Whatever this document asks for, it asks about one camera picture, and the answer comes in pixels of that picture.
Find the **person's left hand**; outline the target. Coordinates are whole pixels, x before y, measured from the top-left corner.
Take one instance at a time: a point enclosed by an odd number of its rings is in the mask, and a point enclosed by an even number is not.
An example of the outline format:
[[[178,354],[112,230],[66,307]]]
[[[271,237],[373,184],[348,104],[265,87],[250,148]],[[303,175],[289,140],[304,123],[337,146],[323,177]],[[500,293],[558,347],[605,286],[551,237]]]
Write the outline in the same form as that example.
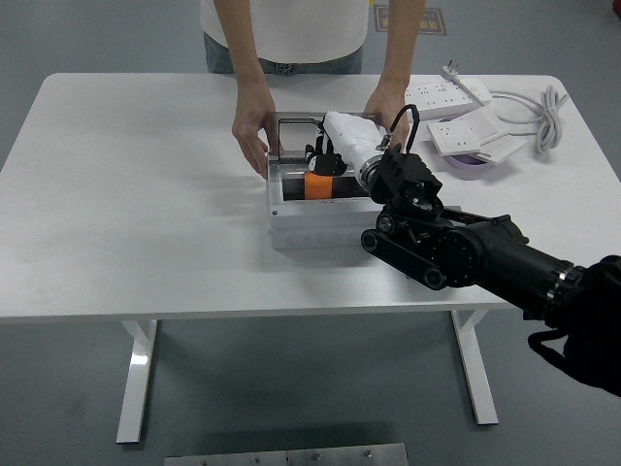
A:
[[[377,114],[380,125],[393,134],[393,139],[404,140],[409,132],[407,118],[402,116],[396,127],[391,128],[398,112],[405,106],[405,91],[379,83],[365,106],[365,113]]]

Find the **person's right hand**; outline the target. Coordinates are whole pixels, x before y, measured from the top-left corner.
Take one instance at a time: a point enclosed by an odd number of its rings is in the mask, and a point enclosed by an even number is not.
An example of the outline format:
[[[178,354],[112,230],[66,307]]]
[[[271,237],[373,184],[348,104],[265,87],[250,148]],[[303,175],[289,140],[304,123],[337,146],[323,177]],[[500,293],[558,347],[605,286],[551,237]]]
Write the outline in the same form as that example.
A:
[[[232,134],[245,160],[263,180],[268,177],[267,153],[274,144],[271,122],[276,111],[268,87],[240,86]]]

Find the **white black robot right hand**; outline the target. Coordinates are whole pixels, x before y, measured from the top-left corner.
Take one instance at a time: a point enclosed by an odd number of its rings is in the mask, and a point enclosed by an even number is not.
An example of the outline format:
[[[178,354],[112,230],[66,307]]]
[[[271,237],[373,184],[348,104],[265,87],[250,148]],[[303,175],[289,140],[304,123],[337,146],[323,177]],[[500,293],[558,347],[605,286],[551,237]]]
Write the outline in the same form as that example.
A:
[[[363,185],[371,179],[383,156],[379,150],[382,140],[371,119],[328,112],[318,123],[315,146],[307,145],[308,168],[316,175],[329,177],[339,177],[352,169]]]

